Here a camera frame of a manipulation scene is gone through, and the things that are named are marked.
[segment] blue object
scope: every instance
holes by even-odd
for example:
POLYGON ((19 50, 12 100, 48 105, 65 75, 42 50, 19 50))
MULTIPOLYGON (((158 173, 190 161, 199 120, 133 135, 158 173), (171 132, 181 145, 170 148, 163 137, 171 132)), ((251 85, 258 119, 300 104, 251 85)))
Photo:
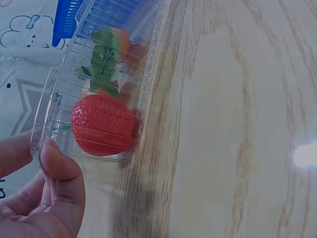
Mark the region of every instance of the blue object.
MULTIPOLYGON (((61 39, 71 39, 73 37, 77 28, 75 16, 80 6, 88 1, 90 0, 58 0, 53 29, 53 47, 57 47, 61 39)), ((87 26, 90 31, 95 29, 102 30, 105 25, 123 28, 133 12, 144 1, 95 0, 83 22, 80 33, 87 34, 87 26)))

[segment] green leaves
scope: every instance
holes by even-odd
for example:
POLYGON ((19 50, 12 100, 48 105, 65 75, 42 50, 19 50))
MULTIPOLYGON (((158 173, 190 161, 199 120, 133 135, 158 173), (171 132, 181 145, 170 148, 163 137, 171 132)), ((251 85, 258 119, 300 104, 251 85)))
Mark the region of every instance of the green leaves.
POLYGON ((114 97, 119 92, 113 83, 119 77, 120 71, 114 69, 116 62, 121 62, 120 41, 113 35, 111 28, 106 26, 102 32, 91 34, 95 47, 91 57, 91 67, 81 66, 75 72, 84 77, 91 77, 90 90, 106 89, 114 97))
POLYGON ((78 74, 79 78, 83 80, 85 80, 87 76, 92 77, 92 75, 94 74, 94 70, 92 68, 84 66, 76 69, 75 72, 78 74))
POLYGON ((83 72, 84 72, 85 75, 87 75, 87 76, 89 76, 89 77, 92 76, 91 73, 89 72, 89 70, 88 70, 86 67, 81 66, 81 68, 83 69, 83 72))

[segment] plastic clamshell box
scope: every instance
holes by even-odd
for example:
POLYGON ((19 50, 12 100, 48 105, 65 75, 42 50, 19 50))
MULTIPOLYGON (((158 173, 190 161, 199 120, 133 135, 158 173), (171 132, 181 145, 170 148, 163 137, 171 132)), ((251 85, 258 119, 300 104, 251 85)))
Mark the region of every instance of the plastic clamshell box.
MULTIPOLYGON (((60 150, 71 157, 112 162, 129 160, 142 134, 152 58, 165 1, 84 0, 78 7, 79 3, 80 0, 58 3, 56 17, 59 15, 59 21, 55 22, 53 42, 56 45, 62 38, 72 38, 62 62, 52 67, 44 86, 33 127, 31 153, 39 158, 43 141, 52 138, 60 150), (105 41, 103 45, 99 36, 102 39, 111 36, 112 43, 105 41), (127 39, 130 45, 123 46, 122 41, 127 42, 127 39), (94 68, 93 62, 101 67, 94 68), (109 74, 104 74, 105 69, 111 72, 111 81, 109 74), (96 87, 96 80, 105 81, 100 87, 97 83, 96 87), (72 124, 76 103, 96 95, 111 97, 128 109, 129 118, 134 119, 130 136, 120 129, 107 131, 109 125, 105 125, 105 130, 95 130, 84 124, 72 124), (78 130, 83 137, 75 136, 78 130), (122 138, 130 140, 128 147, 117 146, 115 142, 122 138), (97 150, 112 149, 109 153, 92 153, 86 148, 87 143, 97 150)), ((120 118, 127 114, 126 110, 120 111, 120 107, 109 111, 109 105, 93 105, 90 110, 96 110, 96 117, 100 112, 120 118)))

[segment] red strawberry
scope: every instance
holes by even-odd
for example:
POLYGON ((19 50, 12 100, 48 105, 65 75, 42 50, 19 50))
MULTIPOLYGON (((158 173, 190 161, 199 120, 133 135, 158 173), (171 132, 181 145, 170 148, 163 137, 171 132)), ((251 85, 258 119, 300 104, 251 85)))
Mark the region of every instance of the red strawberry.
POLYGON ((135 117, 114 97, 82 98, 75 104, 70 121, 78 145, 88 154, 115 155, 132 146, 135 117))

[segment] wooden table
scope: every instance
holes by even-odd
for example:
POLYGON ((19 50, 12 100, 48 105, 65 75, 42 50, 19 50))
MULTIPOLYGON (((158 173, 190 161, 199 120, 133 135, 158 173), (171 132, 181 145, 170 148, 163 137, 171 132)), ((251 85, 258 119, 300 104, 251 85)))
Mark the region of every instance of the wooden table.
POLYGON ((316 237, 315 0, 172 0, 147 112, 131 164, 83 165, 80 238, 316 237))

